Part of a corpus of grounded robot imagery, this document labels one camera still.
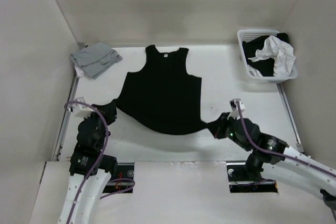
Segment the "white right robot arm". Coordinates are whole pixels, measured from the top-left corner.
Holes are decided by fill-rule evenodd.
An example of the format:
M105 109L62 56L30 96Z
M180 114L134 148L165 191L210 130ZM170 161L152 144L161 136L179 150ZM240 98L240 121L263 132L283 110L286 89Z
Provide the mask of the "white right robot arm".
M250 119L228 113L207 125L213 137L228 138L249 152L244 164L228 168L231 182L275 180L303 190L335 210L335 170L298 152L287 142L263 133Z

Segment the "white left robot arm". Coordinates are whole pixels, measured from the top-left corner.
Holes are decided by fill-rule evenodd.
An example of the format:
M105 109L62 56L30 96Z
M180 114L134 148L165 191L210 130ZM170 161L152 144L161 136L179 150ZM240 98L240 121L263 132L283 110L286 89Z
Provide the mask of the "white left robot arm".
M64 108L83 121L78 125L67 194L58 222L90 223L103 189L118 175L117 159L104 154L110 136L108 126L117 118L116 103L89 105L73 100Z

